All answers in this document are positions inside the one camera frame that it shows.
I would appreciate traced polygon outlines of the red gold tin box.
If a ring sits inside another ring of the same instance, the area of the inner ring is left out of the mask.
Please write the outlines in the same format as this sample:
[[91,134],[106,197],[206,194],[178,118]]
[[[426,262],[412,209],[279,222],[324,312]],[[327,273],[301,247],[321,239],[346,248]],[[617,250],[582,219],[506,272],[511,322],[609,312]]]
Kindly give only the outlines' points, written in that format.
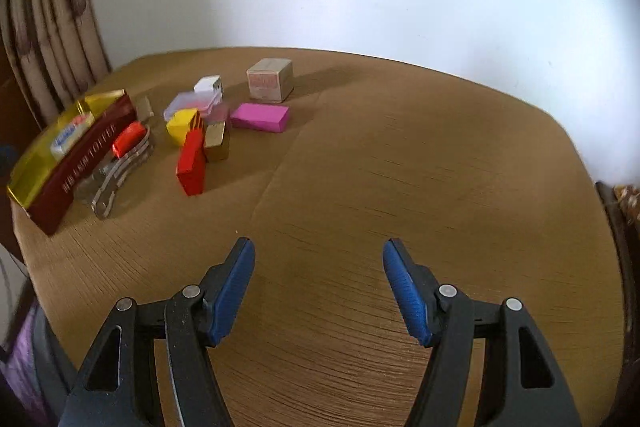
[[[93,113],[96,121],[63,158],[54,158],[52,141],[81,113]],[[124,90],[80,98],[26,148],[10,174],[9,196],[44,234],[53,235],[72,205],[78,182],[90,176],[117,135],[136,120],[134,103]]]

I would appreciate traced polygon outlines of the yellow block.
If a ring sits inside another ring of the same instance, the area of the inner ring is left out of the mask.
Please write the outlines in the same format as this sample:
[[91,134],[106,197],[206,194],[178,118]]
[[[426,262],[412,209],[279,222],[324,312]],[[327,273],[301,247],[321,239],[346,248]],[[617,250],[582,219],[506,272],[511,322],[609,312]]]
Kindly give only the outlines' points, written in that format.
[[179,109],[166,124],[166,130],[172,142],[183,146],[188,133],[194,129],[203,129],[205,122],[201,112],[195,108]]

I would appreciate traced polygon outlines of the pink beige small carton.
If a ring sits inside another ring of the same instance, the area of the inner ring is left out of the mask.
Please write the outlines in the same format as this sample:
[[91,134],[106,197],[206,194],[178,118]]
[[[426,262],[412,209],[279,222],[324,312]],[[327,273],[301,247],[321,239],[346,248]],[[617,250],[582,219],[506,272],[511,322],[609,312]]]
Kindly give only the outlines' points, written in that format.
[[263,58],[246,71],[250,98],[282,103],[294,89],[293,62],[288,58]]

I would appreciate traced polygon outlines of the red block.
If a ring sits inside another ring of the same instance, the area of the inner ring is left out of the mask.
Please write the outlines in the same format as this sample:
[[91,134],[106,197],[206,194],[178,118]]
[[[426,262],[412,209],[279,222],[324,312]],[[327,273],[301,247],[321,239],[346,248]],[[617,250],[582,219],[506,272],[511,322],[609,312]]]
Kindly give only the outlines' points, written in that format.
[[176,167],[176,177],[186,195],[203,193],[205,170],[204,131],[196,128],[186,134]]

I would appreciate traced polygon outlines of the silver ribbed metal case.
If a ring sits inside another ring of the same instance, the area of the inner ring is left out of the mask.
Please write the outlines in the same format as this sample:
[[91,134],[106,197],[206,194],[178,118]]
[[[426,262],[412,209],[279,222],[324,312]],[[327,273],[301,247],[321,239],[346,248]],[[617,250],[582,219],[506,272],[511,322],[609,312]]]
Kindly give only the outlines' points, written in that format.
[[154,117],[154,110],[147,96],[137,98],[137,100],[134,101],[134,108],[136,109],[137,120],[142,122],[142,124]]

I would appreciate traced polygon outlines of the dark wooden cabinet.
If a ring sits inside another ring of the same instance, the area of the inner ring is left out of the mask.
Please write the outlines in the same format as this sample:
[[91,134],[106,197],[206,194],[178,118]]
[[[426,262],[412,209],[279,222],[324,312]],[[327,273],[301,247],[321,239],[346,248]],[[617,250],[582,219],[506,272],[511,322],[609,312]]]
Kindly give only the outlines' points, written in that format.
[[1,46],[1,245],[22,260],[21,247],[13,231],[12,206],[6,184],[17,159],[39,133],[38,124],[24,99],[13,69]]

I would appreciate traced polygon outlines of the clear box with pink packet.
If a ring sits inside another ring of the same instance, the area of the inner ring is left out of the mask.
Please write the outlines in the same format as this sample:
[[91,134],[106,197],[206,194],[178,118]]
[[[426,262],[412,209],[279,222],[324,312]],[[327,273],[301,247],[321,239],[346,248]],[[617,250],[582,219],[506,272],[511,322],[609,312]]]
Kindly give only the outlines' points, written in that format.
[[214,105],[222,101],[220,90],[200,91],[200,92],[180,92],[164,109],[163,118],[168,122],[174,117],[178,110],[195,108],[200,112],[208,112]]

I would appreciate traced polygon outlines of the metal clamp with red tape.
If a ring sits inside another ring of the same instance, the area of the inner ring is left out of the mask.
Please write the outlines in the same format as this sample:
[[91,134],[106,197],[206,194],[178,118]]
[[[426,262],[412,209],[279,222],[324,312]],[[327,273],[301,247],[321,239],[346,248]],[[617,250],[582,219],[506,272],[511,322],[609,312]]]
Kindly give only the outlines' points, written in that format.
[[151,129],[140,121],[134,121],[117,135],[107,158],[79,183],[75,196],[89,206],[97,218],[106,219],[122,184],[151,156],[153,150]]

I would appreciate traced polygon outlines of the magenta block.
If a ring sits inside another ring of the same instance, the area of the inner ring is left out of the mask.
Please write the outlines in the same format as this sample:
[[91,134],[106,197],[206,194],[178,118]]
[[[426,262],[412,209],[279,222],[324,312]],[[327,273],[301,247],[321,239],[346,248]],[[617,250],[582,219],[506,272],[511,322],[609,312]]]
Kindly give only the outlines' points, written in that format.
[[288,106],[242,103],[231,113],[230,120],[235,128],[281,133],[288,123],[288,117]]

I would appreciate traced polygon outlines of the white chevron cube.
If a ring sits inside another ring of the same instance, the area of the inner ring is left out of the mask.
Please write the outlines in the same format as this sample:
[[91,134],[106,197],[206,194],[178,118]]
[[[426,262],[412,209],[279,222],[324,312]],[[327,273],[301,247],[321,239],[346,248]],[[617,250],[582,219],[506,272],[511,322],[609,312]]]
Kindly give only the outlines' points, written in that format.
[[224,86],[221,82],[221,75],[205,76],[198,80],[193,87],[194,92],[209,92],[216,91],[219,93],[224,92]]

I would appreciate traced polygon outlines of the dark pink gold small box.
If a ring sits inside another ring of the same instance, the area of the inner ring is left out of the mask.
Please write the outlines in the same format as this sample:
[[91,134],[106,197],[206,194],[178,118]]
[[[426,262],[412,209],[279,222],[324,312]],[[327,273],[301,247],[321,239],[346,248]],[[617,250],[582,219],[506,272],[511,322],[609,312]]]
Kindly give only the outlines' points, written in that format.
[[208,162],[222,161],[229,156],[230,122],[226,103],[214,105],[203,114],[205,122],[204,154]]

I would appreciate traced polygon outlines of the beige patterned curtain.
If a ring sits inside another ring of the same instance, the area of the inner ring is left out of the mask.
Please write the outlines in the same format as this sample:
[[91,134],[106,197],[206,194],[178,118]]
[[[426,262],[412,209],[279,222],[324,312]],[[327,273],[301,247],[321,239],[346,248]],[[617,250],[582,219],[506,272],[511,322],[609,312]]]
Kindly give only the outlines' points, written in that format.
[[1,0],[1,38],[41,128],[111,72],[91,0]]

